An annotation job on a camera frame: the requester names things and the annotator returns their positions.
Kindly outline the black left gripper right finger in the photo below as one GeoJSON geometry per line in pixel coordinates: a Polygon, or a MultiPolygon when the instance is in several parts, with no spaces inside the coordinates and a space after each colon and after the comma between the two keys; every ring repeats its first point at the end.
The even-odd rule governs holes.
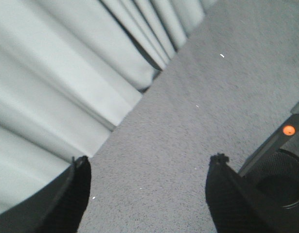
{"type": "Polygon", "coordinates": [[[205,195],[219,233],[299,233],[299,217],[288,213],[228,166],[229,157],[210,158],[205,195]]]}

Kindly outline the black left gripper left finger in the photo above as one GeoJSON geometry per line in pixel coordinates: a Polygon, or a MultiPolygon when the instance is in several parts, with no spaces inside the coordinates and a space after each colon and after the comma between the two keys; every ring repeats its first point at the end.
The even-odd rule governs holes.
{"type": "Polygon", "coordinates": [[[90,196],[88,157],[70,166],[44,188],[0,214],[0,233],[75,233],[90,196]]]}

